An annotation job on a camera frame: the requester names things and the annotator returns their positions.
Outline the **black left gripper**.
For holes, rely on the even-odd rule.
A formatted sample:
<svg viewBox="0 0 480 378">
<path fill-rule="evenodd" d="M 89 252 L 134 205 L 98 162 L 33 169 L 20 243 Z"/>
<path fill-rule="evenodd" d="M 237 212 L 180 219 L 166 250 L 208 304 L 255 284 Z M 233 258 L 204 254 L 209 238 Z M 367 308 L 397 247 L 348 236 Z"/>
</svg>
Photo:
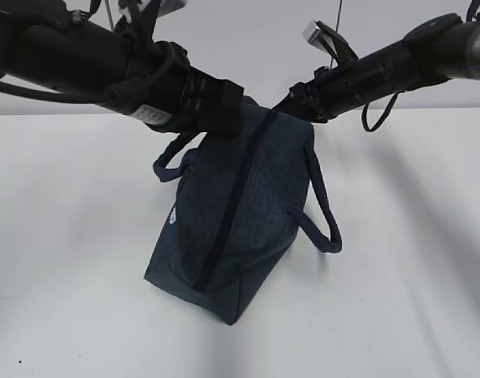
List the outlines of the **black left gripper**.
<svg viewBox="0 0 480 378">
<path fill-rule="evenodd" d="M 149 111 L 145 125 L 160 133 L 239 135 L 244 88 L 192 67 L 187 51 L 176 43 L 160 41 L 157 46 L 172 61 L 144 102 L 144 109 Z"/>
</svg>

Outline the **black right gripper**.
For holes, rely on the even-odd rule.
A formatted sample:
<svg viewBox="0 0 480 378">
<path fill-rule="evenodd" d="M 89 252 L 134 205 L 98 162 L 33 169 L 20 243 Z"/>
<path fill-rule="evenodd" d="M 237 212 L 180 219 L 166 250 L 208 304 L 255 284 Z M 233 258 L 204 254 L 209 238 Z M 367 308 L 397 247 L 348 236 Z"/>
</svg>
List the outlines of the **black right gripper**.
<svg viewBox="0 0 480 378">
<path fill-rule="evenodd" d="M 314 78 L 299 82 L 271 109 L 310 122 L 327 123 L 354 109 L 352 69 L 321 67 Z"/>
</svg>

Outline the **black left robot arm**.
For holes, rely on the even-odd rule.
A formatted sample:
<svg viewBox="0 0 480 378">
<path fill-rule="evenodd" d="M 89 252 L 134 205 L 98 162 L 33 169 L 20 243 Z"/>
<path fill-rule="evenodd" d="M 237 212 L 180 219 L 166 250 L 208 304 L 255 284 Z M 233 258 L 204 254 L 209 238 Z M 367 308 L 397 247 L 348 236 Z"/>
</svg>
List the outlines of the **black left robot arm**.
<svg viewBox="0 0 480 378">
<path fill-rule="evenodd" d="M 162 133 L 240 132 L 243 88 L 194 68 L 178 44 L 153 39 L 157 20 L 184 2 L 121 1 L 109 28 L 91 21 L 99 6 L 0 1 L 0 92 L 99 106 Z"/>
</svg>

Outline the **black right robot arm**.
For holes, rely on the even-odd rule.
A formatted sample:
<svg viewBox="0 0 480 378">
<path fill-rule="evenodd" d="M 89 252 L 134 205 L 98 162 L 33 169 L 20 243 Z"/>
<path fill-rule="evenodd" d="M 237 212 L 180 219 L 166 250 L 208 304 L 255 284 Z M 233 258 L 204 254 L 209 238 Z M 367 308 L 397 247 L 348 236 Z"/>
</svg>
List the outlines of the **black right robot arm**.
<svg viewBox="0 0 480 378">
<path fill-rule="evenodd" d="M 319 20 L 303 32 L 313 47 L 328 53 L 335 67 L 323 66 L 314 78 L 297 83 L 275 110 L 324 124 L 354 109 L 389 98 L 388 115 L 397 97 L 454 79 L 480 80 L 480 2 L 461 18 L 448 13 L 420 24 L 401 40 L 358 57 L 336 30 Z"/>
</svg>

